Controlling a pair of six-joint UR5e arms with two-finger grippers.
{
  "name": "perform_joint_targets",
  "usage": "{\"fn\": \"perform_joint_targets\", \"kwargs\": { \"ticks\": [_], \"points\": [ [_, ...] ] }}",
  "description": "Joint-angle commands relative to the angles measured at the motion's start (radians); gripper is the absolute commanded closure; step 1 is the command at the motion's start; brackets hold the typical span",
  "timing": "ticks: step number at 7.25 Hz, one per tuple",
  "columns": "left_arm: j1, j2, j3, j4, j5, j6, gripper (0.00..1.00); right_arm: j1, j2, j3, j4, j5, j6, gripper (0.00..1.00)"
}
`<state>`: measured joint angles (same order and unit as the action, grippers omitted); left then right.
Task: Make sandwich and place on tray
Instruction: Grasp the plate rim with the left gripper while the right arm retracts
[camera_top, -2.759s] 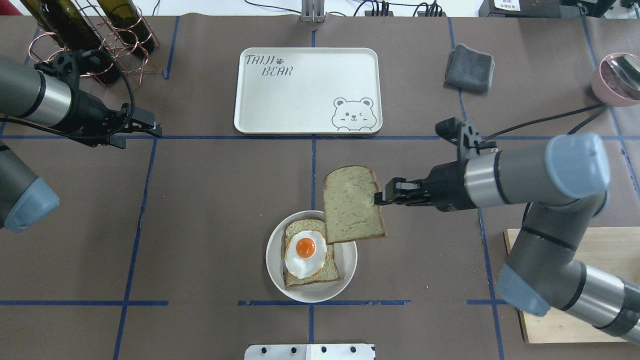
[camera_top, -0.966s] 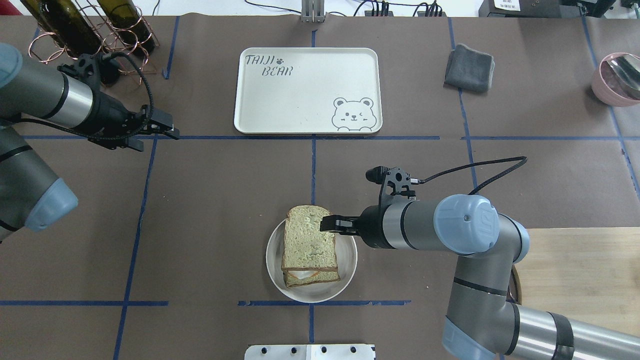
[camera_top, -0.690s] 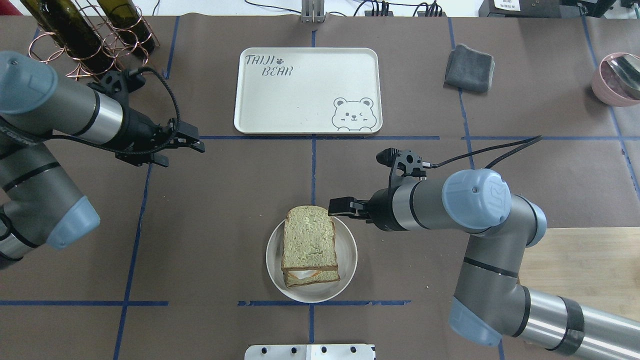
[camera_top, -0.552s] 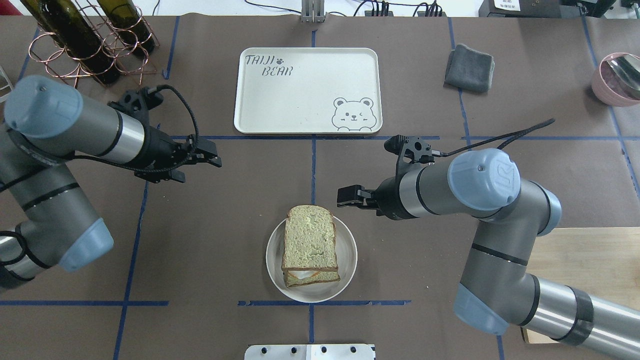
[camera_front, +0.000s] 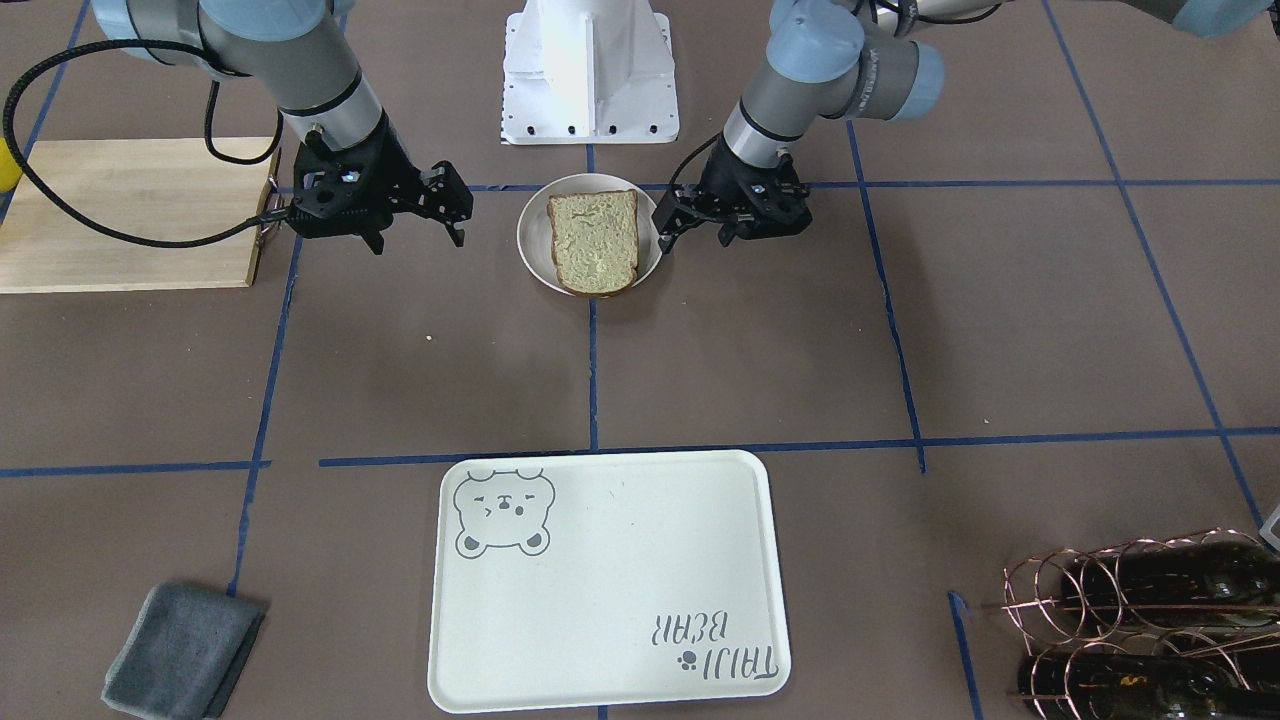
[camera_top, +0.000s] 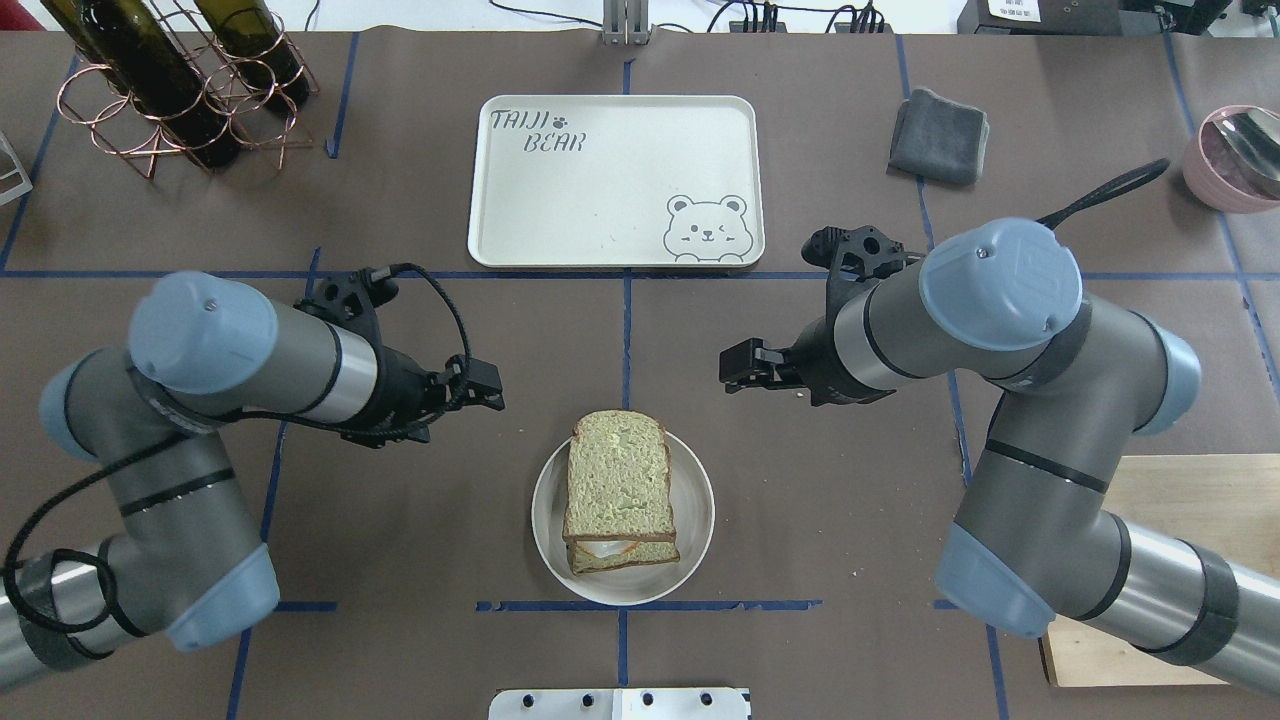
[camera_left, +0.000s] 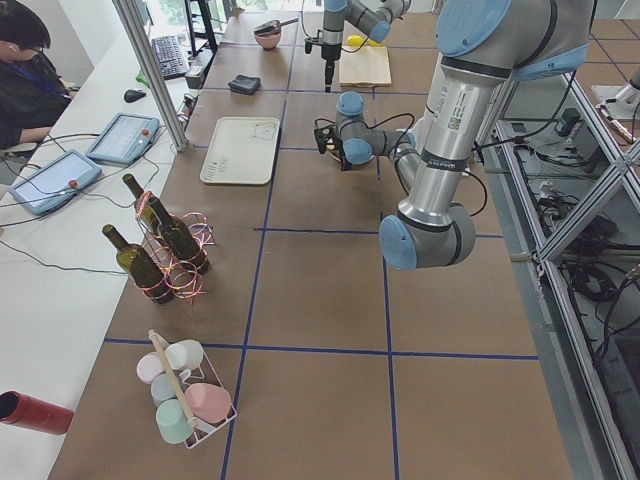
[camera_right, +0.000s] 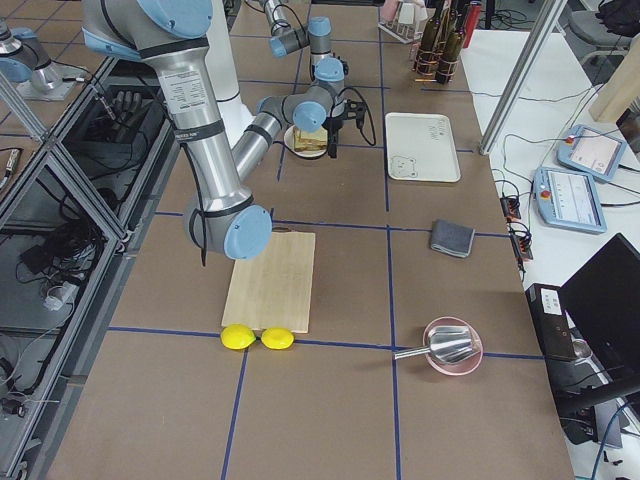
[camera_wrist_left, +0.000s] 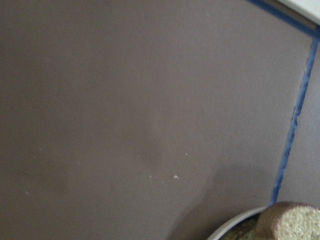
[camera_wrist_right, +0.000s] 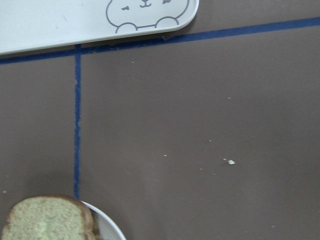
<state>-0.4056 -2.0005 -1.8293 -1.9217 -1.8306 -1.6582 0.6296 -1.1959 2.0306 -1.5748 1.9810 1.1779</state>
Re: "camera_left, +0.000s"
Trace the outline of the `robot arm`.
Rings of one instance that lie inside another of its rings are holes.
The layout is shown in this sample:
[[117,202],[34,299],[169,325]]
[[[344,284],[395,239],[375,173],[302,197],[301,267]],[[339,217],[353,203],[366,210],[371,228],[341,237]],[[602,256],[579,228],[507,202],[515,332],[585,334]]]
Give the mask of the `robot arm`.
[[341,59],[344,24],[351,24],[369,39],[381,43],[388,36],[391,23],[407,13],[410,6],[410,0],[383,1],[375,10],[359,0],[324,2],[321,28],[315,36],[305,38],[305,53],[310,54],[314,46],[320,48],[321,58],[325,61],[324,87],[327,93],[332,89],[335,67]]
[[374,128],[364,101],[343,93],[330,136],[351,164],[389,158],[409,187],[379,228],[386,262],[399,270],[463,261],[475,244],[468,211],[454,201],[494,90],[508,80],[571,72],[587,56],[592,1],[449,1],[436,28],[441,59],[423,139]]

